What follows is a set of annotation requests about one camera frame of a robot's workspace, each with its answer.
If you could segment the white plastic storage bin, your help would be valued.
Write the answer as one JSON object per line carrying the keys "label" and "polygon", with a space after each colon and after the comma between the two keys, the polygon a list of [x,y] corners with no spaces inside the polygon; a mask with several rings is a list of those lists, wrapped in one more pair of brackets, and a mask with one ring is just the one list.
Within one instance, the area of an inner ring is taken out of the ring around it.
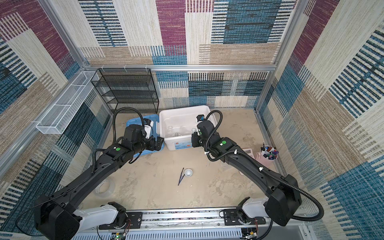
{"label": "white plastic storage bin", "polygon": [[[165,139],[165,145],[170,151],[183,150],[192,147],[191,128],[197,128],[197,116],[205,115],[211,112],[208,106],[195,106],[171,110],[163,110],[159,114],[157,133]],[[167,135],[167,127],[172,126],[174,133],[183,134],[182,137],[173,137]]]}

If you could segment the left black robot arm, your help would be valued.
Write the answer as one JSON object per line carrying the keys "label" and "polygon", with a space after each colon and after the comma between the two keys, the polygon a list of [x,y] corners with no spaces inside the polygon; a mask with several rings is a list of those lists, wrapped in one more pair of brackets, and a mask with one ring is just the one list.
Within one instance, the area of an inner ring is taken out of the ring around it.
{"label": "left black robot arm", "polygon": [[139,117],[141,124],[126,127],[121,137],[117,137],[113,127],[113,143],[106,149],[93,151],[92,165],[86,171],[51,196],[41,195],[35,205],[24,212],[34,213],[40,237],[70,240],[77,233],[98,225],[125,222],[126,210],[117,203],[84,211],[77,208],[102,181],[126,163],[133,164],[143,151],[161,150],[164,138],[148,136],[144,118],[141,114]]}

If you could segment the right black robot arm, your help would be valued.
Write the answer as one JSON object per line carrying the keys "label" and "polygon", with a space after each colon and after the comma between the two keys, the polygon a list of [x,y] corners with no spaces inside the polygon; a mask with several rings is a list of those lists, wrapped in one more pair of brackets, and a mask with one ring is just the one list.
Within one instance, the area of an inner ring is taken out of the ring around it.
{"label": "right black robot arm", "polygon": [[[282,176],[246,154],[242,148],[230,138],[222,138],[217,132],[220,122],[213,124],[209,118],[213,114],[222,116],[222,112],[213,110],[205,115],[197,116],[197,131],[192,134],[192,146],[203,147],[205,155],[211,162],[222,161],[236,168],[254,182],[268,197],[264,208],[267,216],[284,227],[289,220],[315,222],[325,214],[322,204],[309,193],[300,189],[297,180],[291,176]],[[313,202],[318,213],[312,217],[300,217],[295,213],[302,204],[302,197]]]}

